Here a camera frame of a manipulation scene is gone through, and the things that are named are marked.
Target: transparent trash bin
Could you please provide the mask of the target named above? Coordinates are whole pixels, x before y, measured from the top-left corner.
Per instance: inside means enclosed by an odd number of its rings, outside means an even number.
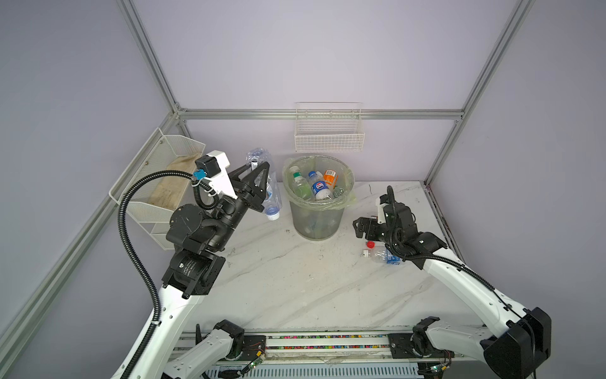
[[[342,187],[345,192],[336,199],[315,202],[303,200],[295,195],[292,189],[293,174],[288,171],[292,166],[298,166],[301,174],[305,176],[310,171],[324,173],[326,170],[334,170],[339,175],[336,185]],[[313,241],[325,240],[335,234],[339,229],[343,211],[355,201],[351,191],[354,183],[351,169],[345,163],[330,156],[304,156],[287,160],[282,170],[282,178],[297,232]]]

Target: black corrugated cable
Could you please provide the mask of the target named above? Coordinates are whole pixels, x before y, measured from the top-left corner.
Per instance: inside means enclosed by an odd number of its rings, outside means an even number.
[[[200,208],[204,210],[211,210],[216,208],[217,205],[219,205],[219,195],[217,195],[215,190],[211,186],[209,186],[208,183],[200,180],[197,184],[192,183],[191,186],[193,189],[193,198],[194,200],[196,200],[196,204]],[[200,197],[200,187],[204,188],[208,192],[208,194],[213,197],[212,204],[207,205],[202,202],[202,198]]]
[[[152,278],[147,273],[147,270],[141,263],[141,260],[139,259],[139,257],[137,257],[137,254],[135,253],[135,249],[133,248],[133,245],[130,242],[130,238],[128,237],[128,233],[126,231],[126,210],[128,207],[128,202],[130,202],[130,200],[133,198],[133,195],[135,194],[135,192],[137,192],[146,183],[148,183],[154,179],[162,178],[164,176],[180,176],[181,178],[191,179],[191,173],[188,173],[185,171],[165,170],[165,171],[158,171],[155,173],[151,173],[151,174],[139,179],[136,183],[134,183],[132,185],[131,188],[128,189],[128,191],[126,191],[126,193],[124,194],[124,197],[122,198],[122,201],[120,202],[120,205],[118,207],[118,232],[120,233],[120,239],[122,240],[124,249],[126,249],[126,252],[128,253],[128,257],[133,262],[133,264],[135,265],[135,268],[137,269],[137,271],[143,278],[143,281],[145,282],[145,286],[147,287],[147,290],[150,292],[151,301],[153,303],[153,316],[151,318],[151,324],[147,328],[147,331],[145,332],[145,335],[143,336],[141,343],[139,343],[137,350],[131,357],[130,361],[128,362],[128,365],[124,369],[124,372],[120,376],[121,379],[127,379],[130,376],[130,374],[132,373],[133,369],[135,368],[137,362],[139,361],[141,355],[143,354],[143,351],[145,351],[147,344],[151,340],[152,335],[153,335],[154,331],[156,330],[156,326],[158,326],[158,323],[160,320],[160,311],[161,311],[160,296],[158,295],[158,290],[156,289],[156,286],[154,285]],[[206,190],[211,189],[210,186],[204,182],[200,182],[200,185],[203,185],[202,188],[204,188]],[[212,208],[216,207],[216,205],[219,202],[218,196],[216,196],[216,194],[215,194],[213,197],[215,199],[213,204],[211,204],[209,206],[204,204],[204,206],[206,207],[204,209],[212,209]]]

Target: plastic bottle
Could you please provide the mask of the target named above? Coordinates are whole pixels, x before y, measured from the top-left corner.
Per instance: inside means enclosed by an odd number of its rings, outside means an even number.
[[[269,162],[269,172],[267,175],[267,185],[265,201],[263,206],[265,207],[263,213],[267,215],[270,220],[277,220],[280,217],[280,209],[282,208],[282,200],[280,199],[280,190],[278,188],[278,180],[276,179],[276,166],[273,164],[273,159],[269,151],[258,147],[253,149],[246,154],[246,162],[250,162],[251,168],[254,170],[257,166],[263,162]],[[259,186],[260,181],[258,178],[255,184]]]
[[[362,255],[377,263],[400,264],[402,261],[400,258],[392,255],[385,246],[375,246],[370,250],[364,249]]]
[[[335,170],[326,170],[324,173],[324,181],[330,190],[335,189],[335,185],[337,184],[337,179],[339,175],[337,175],[337,171]]]
[[[330,199],[332,191],[326,185],[322,173],[320,171],[310,171],[308,176],[311,184],[311,191],[313,191],[316,200]]]
[[[333,198],[337,198],[345,193],[345,189],[343,187],[336,186],[333,191]]]
[[[301,169],[298,166],[289,168],[290,173],[293,174],[295,183],[293,185],[293,192],[303,200],[314,200],[315,196],[311,191],[311,185],[301,175]]]

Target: bottle label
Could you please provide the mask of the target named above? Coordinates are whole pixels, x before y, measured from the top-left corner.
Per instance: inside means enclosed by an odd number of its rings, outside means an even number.
[[[326,185],[325,181],[317,181],[313,184],[313,186],[311,187],[311,190],[313,191],[314,195],[317,195],[318,192],[320,192],[321,190],[328,188],[328,186]]]
[[[273,191],[271,190],[271,186],[269,184],[269,179],[267,180],[267,189],[265,190],[265,201],[271,199],[271,194]]]
[[[326,170],[324,173],[324,181],[329,187],[334,188],[338,178],[339,175],[334,170]]]
[[[387,250],[387,260],[385,261],[387,264],[400,264],[401,259],[396,257],[392,253]]]

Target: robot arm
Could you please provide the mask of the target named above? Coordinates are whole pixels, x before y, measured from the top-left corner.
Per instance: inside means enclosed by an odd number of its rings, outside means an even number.
[[[484,322],[482,327],[468,327],[428,317],[413,328],[413,338],[403,348],[419,357],[452,350],[487,363],[501,378],[530,376],[550,356],[550,317],[495,289],[432,233],[418,232],[410,208],[396,203],[391,187],[387,192],[378,199],[377,218],[353,222],[356,236],[384,242],[393,255],[444,283]]]
[[[218,151],[199,158],[196,165],[199,170],[191,178],[192,186],[205,181],[204,187],[211,194],[216,191],[224,196],[211,213],[201,208],[203,204],[186,204],[173,213],[166,239],[175,244],[175,255],[162,277],[162,288],[158,293],[161,305],[159,320],[153,320],[154,312],[150,314],[112,378],[198,378],[217,360],[236,358],[242,352],[244,330],[224,320],[202,343],[168,363],[189,316],[208,295],[225,263],[225,258],[215,253],[224,250],[248,209],[263,211],[261,204],[265,200],[265,187],[258,187],[255,181],[266,183],[269,171],[269,163],[262,163],[240,179],[250,164],[228,174],[229,161],[225,153]],[[147,344],[138,354],[144,340]]]

